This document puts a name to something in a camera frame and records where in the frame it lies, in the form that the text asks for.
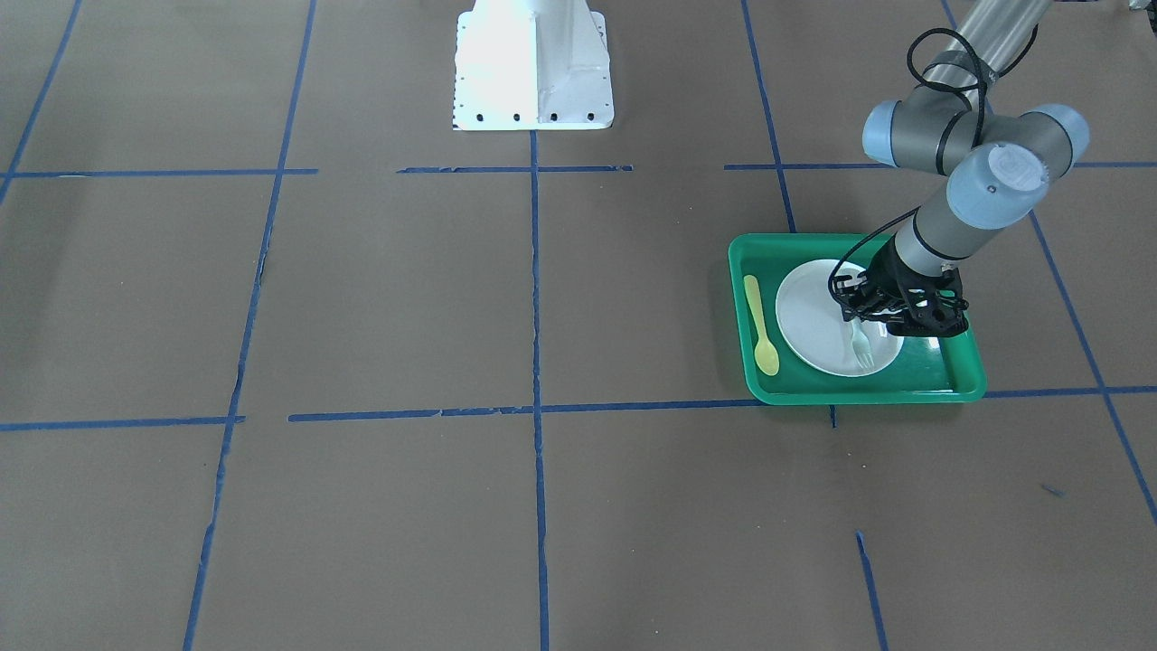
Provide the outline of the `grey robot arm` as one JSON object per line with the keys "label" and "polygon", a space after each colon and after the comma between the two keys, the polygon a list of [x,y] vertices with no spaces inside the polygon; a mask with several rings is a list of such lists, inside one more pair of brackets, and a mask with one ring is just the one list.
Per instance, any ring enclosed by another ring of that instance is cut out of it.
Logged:
{"label": "grey robot arm", "polygon": [[946,49],[915,66],[907,99],[874,108],[862,131],[870,160],[937,173],[943,188],[893,220],[889,242],[855,276],[834,268],[827,288],[843,321],[883,323],[892,336],[959,336],[968,330],[960,264],[1020,222],[1081,160],[1090,132],[1074,108],[1045,104],[1016,117],[988,108],[992,88],[1036,42],[1047,1],[979,1]]}

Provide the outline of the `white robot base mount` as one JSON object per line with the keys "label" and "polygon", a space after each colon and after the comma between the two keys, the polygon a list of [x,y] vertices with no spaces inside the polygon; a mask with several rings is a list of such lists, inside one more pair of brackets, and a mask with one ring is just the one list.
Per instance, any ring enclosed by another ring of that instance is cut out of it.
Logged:
{"label": "white robot base mount", "polygon": [[476,1],[457,17],[452,127],[607,130],[607,21],[587,1]]}

